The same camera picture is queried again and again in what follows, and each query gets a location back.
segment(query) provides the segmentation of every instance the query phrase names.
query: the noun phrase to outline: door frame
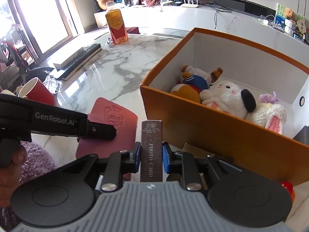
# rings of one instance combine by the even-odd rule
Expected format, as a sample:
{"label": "door frame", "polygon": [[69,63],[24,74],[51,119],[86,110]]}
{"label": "door frame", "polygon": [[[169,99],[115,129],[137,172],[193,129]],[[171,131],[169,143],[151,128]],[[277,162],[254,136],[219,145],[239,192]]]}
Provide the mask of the door frame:
{"label": "door frame", "polygon": [[42,61],[44,61],[46,58],[48,58],[51,54],[53,54],[57,49],[59,49],[60,47],[62,47],[63,45],[65,45],[67,42],[69,42],[70,40],[73,39],[73,34],[72,34],[72,31],[70,29],[70,26],[69,26],[69,23],[66,19],[66,16],[65,16],[65,13],[61,7],[61,4],[60,4],[60,1],[59,0],[55,0],[56,1],[56,4],[57,4],[57,7],[58,7],[58,10],[59,10],[59,13],[60,13],[60,16],[61,16],[61,19],[64,23],[64,26],[67,30],[67,33],[68,33],[68,36],[66,38],[64,38],[63,40],[59,41],[56,45],[54,45],[53,47],[51,47],[49,50],[47,50],[46,52],[42,53],[36,39],[34,38],[28,24],[27,24],[27,21],[26,21],[26,18],[24,16],[24,13],[21,9],[21,6],[20,6],[20,3],[19,3],[19,0],[13,0],[14,3],[15,3],[15,7],[16,7],[16,10],[17,10],[17,13],[19,14],[19,17],[20,17],[20,20],[21,20],[21,23],[28,35],[28,38],[35,50],[35,52],[37,53],[38,55],[38,59],[37,59],[37,62],[38,63],[41,63]]}

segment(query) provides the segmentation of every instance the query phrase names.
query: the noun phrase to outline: bottle cap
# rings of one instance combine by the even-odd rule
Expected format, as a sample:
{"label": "bottle cap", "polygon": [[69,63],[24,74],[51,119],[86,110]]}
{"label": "bottle cap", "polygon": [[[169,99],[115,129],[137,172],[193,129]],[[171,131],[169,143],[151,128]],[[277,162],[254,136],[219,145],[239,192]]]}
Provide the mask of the bottle cap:
{"label": "bottle cap", "polygon": [[106,3],[106,6],[112,6],[112,5],[114,5],[114,4],[115,4],[114,1],[109,1],[109,2]]}

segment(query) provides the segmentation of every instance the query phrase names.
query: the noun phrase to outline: pink case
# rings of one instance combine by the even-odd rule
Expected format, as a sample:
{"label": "pink case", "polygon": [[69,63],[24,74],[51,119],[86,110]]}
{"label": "pink case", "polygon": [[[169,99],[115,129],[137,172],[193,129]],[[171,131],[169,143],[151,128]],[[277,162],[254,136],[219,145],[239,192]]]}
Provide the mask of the pink case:
{"label": "pink case", "polygon": [[116,151],[130,151],[134,147],[138,117],[133,112],[107,99],[98,98],[88,119],[113,125],[117,134],[111,141],[81,138],[76,151],[77,159],[90,153],[107,158]]}

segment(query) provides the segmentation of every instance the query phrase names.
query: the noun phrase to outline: marble tabletop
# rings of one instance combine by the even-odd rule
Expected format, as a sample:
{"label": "marble tabletop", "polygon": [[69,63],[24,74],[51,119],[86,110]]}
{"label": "marble tabletop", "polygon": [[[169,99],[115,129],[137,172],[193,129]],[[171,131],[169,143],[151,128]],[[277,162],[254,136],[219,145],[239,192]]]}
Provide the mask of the marble tabletop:
{"label": "marble tabletop", "polygon": [[[139,85],[145,75],[164,57],[188,31],[173,29],[142,29],[144,35],[129,35],[120,45],[106,45],[109,34],[101,31],[93,40],[102,50],[77,73],[62,84],[58,94],[61,107],[89,113],[98,97],[106,98],[138,116],[136,140],[141,138],[141,122],[146,120]],[[59,166],[75,160],[77,140],[73,137],[32,135],[34,142],[43,146]],[[295,187],[296,200],[287,225],[301,232],[309,225],[309,182]]]}

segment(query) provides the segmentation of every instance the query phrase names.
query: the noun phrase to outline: black keyboard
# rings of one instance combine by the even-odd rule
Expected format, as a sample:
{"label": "black keyboard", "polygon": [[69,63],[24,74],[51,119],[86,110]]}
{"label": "black keyboard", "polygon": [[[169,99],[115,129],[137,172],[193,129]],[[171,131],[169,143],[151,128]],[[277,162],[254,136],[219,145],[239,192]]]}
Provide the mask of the black keyboard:
{"label": "black keyboard", "polygon": [[89,56],[94,55],[94,53],[98,52],[101,49],[101,45],[99,43],[95,43],[88,47],[86,50],[81,51],[77,57],[75,57],[67,66],[62,68],[61,70],[54,69],[50,76],[54,77],[57,80],[62,80],[67,78],[79,65],[81,65]]}

